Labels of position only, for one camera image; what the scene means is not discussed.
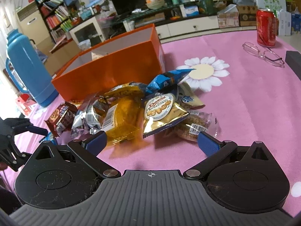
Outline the silver foil snack packet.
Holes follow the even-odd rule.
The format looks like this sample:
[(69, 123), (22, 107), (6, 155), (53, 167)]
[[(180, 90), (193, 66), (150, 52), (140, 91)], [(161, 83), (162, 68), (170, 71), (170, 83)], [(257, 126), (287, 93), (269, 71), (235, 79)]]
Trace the silver foil snack packet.
[(83, 134), (96, 134), (102, 129), (104, 119), (109, 110), (107, 99), (100, 95), (92, 95), (80, 105), (71, 127), (71, 137)]

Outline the blue wrapper snack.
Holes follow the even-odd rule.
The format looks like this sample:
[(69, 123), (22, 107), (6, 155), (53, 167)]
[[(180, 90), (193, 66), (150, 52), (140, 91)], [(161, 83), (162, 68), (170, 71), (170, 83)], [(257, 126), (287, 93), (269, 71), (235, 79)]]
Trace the blue wrapper snack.
[(47, 136), (43, 137), (42, 139), (39, 140), (39, 143), (42, 143), (44, 141), (50, 141), (52, 142), (54, 145), (58, 145), (58, 142), (57, 142), (57, 139), (56, 137), (51, 133), (49, 132), (47, 134)]
[(181, 82), (194, 69), (175, 69), (157, 75), (146, 87), (145, 95), (154, 94)]

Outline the translucent yellow snack wrapper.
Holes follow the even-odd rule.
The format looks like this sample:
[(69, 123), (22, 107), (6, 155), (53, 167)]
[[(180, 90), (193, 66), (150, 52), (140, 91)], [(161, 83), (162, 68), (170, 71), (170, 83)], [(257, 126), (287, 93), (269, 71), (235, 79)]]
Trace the translucent yellow snack wrapper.
[(145, 90), (146, 84), (129, 82), (105, 93), (105, 97), (111, 101), (102, 125), (108, 146), (142, 137), (141, 114)]

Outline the blue thermos jug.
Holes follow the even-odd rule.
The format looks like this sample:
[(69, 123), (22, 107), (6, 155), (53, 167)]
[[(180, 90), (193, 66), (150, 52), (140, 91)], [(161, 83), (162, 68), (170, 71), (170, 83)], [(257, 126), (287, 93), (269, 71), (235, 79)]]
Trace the blue thermos jug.
[(59, 93), (29, 38), (13, 29), (7, 40), (7, 73), (21, 93), (30, 94), (36, 103), (47, 107)]

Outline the beige snack packet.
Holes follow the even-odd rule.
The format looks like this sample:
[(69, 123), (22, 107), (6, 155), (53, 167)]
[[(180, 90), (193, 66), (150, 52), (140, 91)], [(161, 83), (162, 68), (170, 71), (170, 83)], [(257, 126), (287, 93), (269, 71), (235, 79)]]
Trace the beige snack packet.
[(178, 91), (178, 100), (182, 107), (186, 109), (199, 109), (204, 107), (204, 103), (195, 95), (186, 82), (178, 84)]

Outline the pink floral tablecloth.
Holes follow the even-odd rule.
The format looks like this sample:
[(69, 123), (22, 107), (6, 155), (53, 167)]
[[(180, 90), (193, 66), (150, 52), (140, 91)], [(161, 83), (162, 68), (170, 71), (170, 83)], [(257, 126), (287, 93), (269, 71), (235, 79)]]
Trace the pink floral tablecloth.
[[(222, 85), (213, 83), (210, 92), (196, 92), (205, 104), (202, 111), (214, 113), (221, 127), (218, 139), (249, 146), (263, 141), (290, 183), (284, 210), (300, 212), (300, 80), (288, 65), (274, 67), (247, 53), (242, 45), (256, 44), (256, 31), (240, 31), (187, 38), (162, 44), (166, 70), (191, 63), (224, 61), (229, 66), (218, 73)], [(114, 147), (98, 157), (118, 169), (175, 170), (182, 173), (206, 155), (195, 143), (164, 132), (148, 137), (143, 148), (122, 155)]]

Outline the gold Danisa cookie packet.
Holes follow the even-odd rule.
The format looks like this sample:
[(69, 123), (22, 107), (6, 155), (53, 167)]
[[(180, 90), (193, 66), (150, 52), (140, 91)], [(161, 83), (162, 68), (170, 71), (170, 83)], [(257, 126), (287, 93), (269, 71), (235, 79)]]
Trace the gold Danisa cookie packet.
[(143, 138), (174, 127), (189, 116), (176, 100), (173, 93), (160, 93), (145, 102)]

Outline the white air conditioner unit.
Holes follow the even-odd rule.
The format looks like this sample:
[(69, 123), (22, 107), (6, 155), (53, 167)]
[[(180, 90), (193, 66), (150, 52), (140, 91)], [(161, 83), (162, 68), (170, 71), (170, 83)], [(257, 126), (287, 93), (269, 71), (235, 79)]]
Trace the white air conditioner unit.
[(17, 11), (18, 23), (22, 33), (33, 39), (39, 45), (48, 43), (52, 45), (49, 31), (35, 2), (31, 2)]

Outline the clear eyeglasses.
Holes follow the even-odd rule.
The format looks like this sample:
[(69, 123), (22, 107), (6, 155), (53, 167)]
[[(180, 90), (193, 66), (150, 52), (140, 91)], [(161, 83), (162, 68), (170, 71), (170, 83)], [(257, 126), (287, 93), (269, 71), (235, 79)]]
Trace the clear eyeglasses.
[(250, 55), (253, 55), (257, 58), (264, 60), (272, 66), (284, 68), (285, 62), (278, 54), (272, 51), (270, 48), (266, 47), (263, 50), (259, 50), (259, 48), (250, 42), (245, 42), (242, 45), (242, 48), (245, 52)]

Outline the orange storage box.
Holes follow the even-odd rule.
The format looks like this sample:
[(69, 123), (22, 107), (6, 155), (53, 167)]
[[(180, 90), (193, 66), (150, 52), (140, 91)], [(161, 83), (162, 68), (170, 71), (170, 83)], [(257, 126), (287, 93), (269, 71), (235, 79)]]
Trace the orange storage box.
[(73, 57), (52, 83), (66, 101), (138, 82), (165, 72), (164, 52), (154, 24), (118, 35)]

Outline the white glass-door cabinet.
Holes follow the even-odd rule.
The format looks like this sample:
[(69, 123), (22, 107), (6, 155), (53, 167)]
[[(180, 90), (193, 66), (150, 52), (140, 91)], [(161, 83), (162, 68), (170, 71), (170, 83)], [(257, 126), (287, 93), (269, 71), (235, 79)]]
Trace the white glass-door cabinet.
[(69, 32), (77, 44), (89, 39), (93, 47), (105, 41), (105, 36), (96, 17), (91, 17), (81, 22), (79, 25), (74, 26)]

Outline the black box at edge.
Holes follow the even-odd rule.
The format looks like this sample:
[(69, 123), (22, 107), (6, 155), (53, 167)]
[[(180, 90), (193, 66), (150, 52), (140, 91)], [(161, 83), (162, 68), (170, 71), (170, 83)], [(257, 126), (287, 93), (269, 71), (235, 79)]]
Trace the black box at edge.
[(285, 62), (301, 80), (301, 54), (298, 51), (286, 51)]

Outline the white tv cabinet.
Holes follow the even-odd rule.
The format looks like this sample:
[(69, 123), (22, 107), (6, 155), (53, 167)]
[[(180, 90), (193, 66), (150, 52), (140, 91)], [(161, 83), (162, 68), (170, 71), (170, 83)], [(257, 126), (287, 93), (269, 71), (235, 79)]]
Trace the white tv cabinet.
[(123, 25), (127, 32), (155, 26), (158, 38), (162, 43), (220, 32), (217, 15), (198, 15), (195, 17), (180, 18), (174, 21), (164, 20), (139, 27), (134, 27), (134, 24), (131, 21), (124, 21)]

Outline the red soda can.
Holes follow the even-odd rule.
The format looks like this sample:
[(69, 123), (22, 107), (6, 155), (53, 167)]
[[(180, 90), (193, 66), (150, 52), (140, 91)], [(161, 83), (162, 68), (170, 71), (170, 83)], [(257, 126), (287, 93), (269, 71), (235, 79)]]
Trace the red soda can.
[(265, 47), (276, 43), (277, 19), (269, 9), (259, 8), (256, 12), (257, 42)]

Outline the fruit bowl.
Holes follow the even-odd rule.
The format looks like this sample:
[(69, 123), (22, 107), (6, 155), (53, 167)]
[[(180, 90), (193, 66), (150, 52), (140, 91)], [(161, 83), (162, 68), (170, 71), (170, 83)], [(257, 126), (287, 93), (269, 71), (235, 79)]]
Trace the fruit bowl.
[(156, 10), (165, 6), (165, 0), (146, 0), (148, 9)]

